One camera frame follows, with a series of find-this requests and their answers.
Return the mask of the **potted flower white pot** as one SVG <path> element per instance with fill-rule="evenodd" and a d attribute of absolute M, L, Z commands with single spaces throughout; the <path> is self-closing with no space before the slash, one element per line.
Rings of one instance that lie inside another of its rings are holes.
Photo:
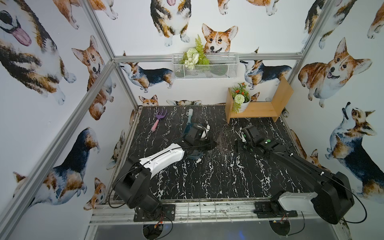
<path fill-rule="evenodd" d="M 236 86 L 232 87 L 231 96 L 234 101 L 232 112 L 236 114 L 244 112 L 248 104 L 251 102 L 251 96 L 247 90 L 245 82 L 238 83 Z"/>

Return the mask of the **teal plastic storage box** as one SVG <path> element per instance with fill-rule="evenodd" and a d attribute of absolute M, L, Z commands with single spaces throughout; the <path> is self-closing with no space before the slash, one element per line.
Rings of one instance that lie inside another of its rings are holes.
<path fill-rule="evenodd" d="M 184 133 L 183 133 L 183 139 L 186 143 L 188 143 L 191 147 L 198 146 L 196 144 L 196 141 L 204 141 L 205 139 L 201 139 L 203 133 L 203 125 L 197 124 L 197 123 L 190 123 L 187 124 Z M 202 150 L 194 149 L 192 152 L 188 155 L 188 158 L 191 160 L 198 160 L 202 157 L 203 152 Z"/>

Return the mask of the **white green artificial flowers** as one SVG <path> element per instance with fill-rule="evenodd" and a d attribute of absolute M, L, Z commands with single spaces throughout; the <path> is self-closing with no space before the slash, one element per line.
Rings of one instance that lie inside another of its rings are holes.
<path fill-rule="evenodd" d="M 199 35 L 195 39 L 195 47 L 189 48 L 186 52 L 184 52 L 180 64 L 184 65 L 189 70 L 195 70 L 198 67 L 210 64 L 209 59 L 204 53 L 204 46 Z"/>

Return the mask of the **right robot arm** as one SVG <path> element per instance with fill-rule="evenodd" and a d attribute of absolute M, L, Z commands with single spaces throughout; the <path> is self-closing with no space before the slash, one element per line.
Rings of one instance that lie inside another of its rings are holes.
<path fill-rule="evenodd" d="M 256 154 L 292 171 L 308 186 L 305 193 L 280 191 L 271 198 L 272 207 L 284 212 L 316 213 L 329 224 L 338 224 L 354 206 L 349 179 L 310 164 L 282 143 L 267 139 L 254 125 L 240 129 L 239 151 Z"/>

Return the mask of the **wooden corner shelf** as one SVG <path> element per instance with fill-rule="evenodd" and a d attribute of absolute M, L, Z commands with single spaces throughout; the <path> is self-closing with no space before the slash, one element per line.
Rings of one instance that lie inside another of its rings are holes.
<path fill-rule="evenodd" d="M 271 102 L 250 102 L 242 113 L 233 113 L 234 100 L 231 89 L 228 88 L 225 107 L 227 123 L 229 124 L 231 119 L 236 118 L 272 118 L 276 123 L 293 92 L 293 88 L 283 77 Z"/>

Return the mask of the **purple pink toy fork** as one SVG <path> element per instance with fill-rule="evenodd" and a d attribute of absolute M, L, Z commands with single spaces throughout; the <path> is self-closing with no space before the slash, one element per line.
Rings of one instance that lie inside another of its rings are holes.
<path fill-rule="evenodd" d="M 156 114 L 156 121 L 155 121 L 155 123 L 153 124 L 153 126 L 152 126 L 152 128 L 151 128 L 151 132 L 154 132 L 154 131 L 156 130 L 156 128 L 157 128 L 157 126 L 158 126 L 160 120 L 162 120 L 163 118 L 166 117 L 167 112 L 168 112 L 168 111 L 165 110 L 165 111 L 158 112 L 158 113 Z"/>

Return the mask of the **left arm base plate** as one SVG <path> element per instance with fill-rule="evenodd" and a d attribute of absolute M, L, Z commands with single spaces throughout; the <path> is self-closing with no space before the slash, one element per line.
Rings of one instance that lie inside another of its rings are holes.
<path fill-rule="evenodd" d="M 154 212 L 148 212 L 140 207 L 135 208 L 134 222 L 159 222 L 160 220 L 168 219 L 175 220 L 176 205 L 165 204 L 160 206 Z"/>

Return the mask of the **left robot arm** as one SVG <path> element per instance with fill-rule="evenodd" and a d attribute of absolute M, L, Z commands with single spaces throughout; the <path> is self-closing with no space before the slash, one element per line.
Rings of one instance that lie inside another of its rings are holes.
<path fill-rule="evenodd" d="M 141 159 L 127 159 L 112 190 L 130 209 L 139 207 L 148 214 L 160 215 L 163 205 L 150 191 L 151 179 L 184 158 L 197 160 L 214 149 L 216 142 L 210 136 L 210 129 L 210 125 L 188 124 L 182 136 L 160 152 Z"/>

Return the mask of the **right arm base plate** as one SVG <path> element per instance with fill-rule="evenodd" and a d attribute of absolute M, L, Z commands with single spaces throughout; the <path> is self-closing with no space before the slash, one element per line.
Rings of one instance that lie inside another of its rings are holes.
<path fill-rule="evenodd" d="M 260 219 L 266 218 L 294 218 L 298 216 L 296 211 L 286 211 L 284 210 L 278 202 L 255 202 L 255 209 L 253 210 L 254 214 Z"/>

